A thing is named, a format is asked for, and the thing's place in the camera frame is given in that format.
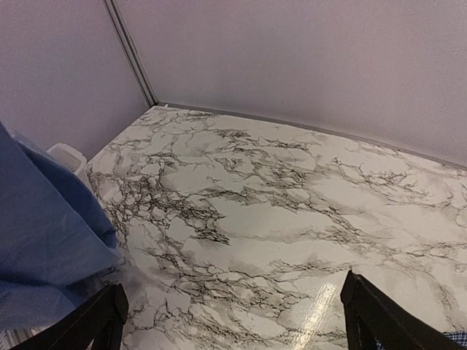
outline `blue fabric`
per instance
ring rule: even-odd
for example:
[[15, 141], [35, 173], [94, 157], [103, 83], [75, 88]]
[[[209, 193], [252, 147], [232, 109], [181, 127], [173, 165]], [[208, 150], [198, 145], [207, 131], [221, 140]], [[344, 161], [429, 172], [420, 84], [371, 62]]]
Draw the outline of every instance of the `blue fabric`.
[[0, 124], [0, 329], [58, 321], [80, 281], [118, 259], [115, 230], [87, 187]]
[[[465, 330], [458, 330], [456, 332], [446, 332], [443, 334], [446, 336], [446, 338], [449, 338], [452, 341], [455, 341], [460, 346], [467, 348], [467, 332]], [[379, 341], [377, 341], [377, 349], [385, 350], [385, 348]]]

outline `white wall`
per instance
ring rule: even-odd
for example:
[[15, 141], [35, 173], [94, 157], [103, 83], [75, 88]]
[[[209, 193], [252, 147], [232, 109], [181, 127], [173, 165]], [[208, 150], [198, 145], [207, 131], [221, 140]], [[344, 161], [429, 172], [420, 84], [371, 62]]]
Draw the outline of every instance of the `white wall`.
[[467, 2], [119, 0], [161, 101], [467, 165]]
[[101, 0], [0, 0], [0, 120], [90, 157], [147, 107]]

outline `marble pattern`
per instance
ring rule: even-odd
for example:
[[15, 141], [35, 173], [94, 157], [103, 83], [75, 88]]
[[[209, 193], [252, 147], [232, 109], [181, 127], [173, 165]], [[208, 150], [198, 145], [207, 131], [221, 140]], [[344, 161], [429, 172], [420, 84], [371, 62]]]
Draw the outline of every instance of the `marble pattern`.
[[90, 162], [127, 349], [345, 349], [353, 268], [467, 328], [465, 171], [287, 125], [154, 107]]

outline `white plastic bin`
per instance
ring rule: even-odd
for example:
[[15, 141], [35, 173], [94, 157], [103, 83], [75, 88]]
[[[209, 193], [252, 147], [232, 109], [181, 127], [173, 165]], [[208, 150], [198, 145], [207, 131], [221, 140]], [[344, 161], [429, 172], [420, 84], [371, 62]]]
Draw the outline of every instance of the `white plastic bin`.
[[54, 157], [61, 165], [66, 166], [70, 171], [78, 176], [90, 190], [92, 190], [88, 175], [85, 171], [86, 163], [88, 161], [80, 151], [68, 144], [54, 144], [49, 148], [47, 153]]

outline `plaid fabric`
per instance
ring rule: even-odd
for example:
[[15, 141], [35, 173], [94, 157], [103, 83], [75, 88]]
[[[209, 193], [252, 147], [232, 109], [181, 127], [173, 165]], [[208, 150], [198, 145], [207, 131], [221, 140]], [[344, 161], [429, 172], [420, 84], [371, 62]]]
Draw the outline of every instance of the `plaid fabric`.
[[[447, 338], [451, 339], [452, 341], [455, 341], [457, 344], [460, 346], [463, 346], [464, 348], [467, 348], [467, 331], [465, 330], [458, 330], [457, 332], [446, 332], [443, 333]], [[385, 350], [385, 348], [382, 347], [381, 343], [377, 341], [377, 348], [378, 350]]]

